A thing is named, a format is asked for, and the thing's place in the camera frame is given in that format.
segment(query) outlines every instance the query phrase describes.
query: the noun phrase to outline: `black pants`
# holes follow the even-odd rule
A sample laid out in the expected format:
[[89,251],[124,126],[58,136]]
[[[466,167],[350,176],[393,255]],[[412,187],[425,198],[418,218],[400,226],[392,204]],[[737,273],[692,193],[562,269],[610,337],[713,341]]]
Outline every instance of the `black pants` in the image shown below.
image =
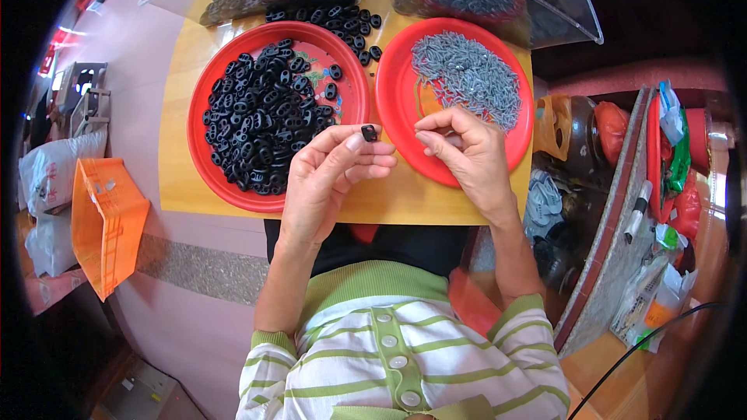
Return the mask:
[[[379,226],[370,244],[356,239],[347,224],[337,223],[322,243],[312,277],[345,265],[384,259],[448,277],[459,266],[469,226]],[[265,219],[267,260],[273,260],[280,221]]]

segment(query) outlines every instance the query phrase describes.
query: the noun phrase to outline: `woman's left hand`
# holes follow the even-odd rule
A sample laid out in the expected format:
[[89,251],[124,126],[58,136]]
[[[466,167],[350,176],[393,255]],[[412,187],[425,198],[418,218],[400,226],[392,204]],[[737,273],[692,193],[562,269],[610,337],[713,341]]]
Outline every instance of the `woman's left hand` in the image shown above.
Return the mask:
[[[291,161],[278,244],[318,249],[337,221],[354,183],[380,179],[397,165],[395,147],[368,143],[362,125],[334,125],[314,137]],[[381,134],[381,126],[374,125]]]

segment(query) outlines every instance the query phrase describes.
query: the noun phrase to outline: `woman's right hand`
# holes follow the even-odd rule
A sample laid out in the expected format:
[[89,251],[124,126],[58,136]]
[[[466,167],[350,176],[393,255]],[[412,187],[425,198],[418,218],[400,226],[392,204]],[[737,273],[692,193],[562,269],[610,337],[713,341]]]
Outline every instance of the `woman's right hand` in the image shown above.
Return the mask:
[[416,138],[427,156],[449,167],[462,190],[495,226],[518,221],[511,191],[503,131],[461,107],[428,115],[416,123]]

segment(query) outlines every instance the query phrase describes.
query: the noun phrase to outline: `black cable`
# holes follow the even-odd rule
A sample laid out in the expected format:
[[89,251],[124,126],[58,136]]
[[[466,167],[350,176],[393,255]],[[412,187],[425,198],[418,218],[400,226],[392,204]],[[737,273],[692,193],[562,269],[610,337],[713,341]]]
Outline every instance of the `black cable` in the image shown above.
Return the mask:
[[692,313],[698,312],[699,310],[703,310],[706,308],[717,308],[717,307],[722,307],[722,306],[726,306],[726,303],[720,303],[720,302],[703,303],[702,305],[698,305],[698,306],[691,308],[690,310],[687,310],[685,313],[682,313],[681,315],[676,316],[675,318],[669,320],[668,322],[662,324],[661,326],[653,330],[650,334],[648,334],[646,337],[641,339],[637,344],[635,344],[627,352],[625,352],[625,355],[620,357],[620,359],[615,363],[615,365],[613,365],[612,368],[609,369],[602,378],[600,378],[600,380],[594,385],[592,390],[589,391],[589,394],[587,394],[583,399],[581,399],[581,402],[578,404],[578,407],[576,407],[573,413],[570,416],[568,416],[568,420],[573,420],[576,414],[578,414],[581,411],[581,409],[584,407],[584,405],[586,405],[586,402],[588,402],[589,399],[592,397],[592,395],[594,395],[594,393],[597,392],[597,389],[599,389],[599,387],[604,383],[604,381],[606,381],[607,378],[610,377],[612,372],[615,369],[617,369],[617,367],[621,366],[622,362],[624,362],[625,359],[628,359],[628,357],[630,357],[630,354],[638,350],[639,347],[641,347],[646,342],[648,342],[650,339],[655,337],[658,333],[666,330],[668,327],[672,326],[674,323],[687,318]]

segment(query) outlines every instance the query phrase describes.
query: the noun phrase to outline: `hand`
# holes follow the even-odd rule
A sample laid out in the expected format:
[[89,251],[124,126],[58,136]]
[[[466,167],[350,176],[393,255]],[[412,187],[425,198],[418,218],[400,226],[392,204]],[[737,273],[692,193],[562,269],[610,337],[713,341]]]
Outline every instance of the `hand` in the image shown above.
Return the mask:
[[464,193],[493,225],[518,220],[511,191],[503,131],[461,107],[451,107],[419,120],[416,138],[426,156],[449,167]]
[[[381,134],[381,126],[374,125]],[[380,179],[397,165],[395,147],[368,143],[361,125],[335,125],[299,151],[288,172],[278,243],[318,249],[335,226],[345,194],[364,179]]]

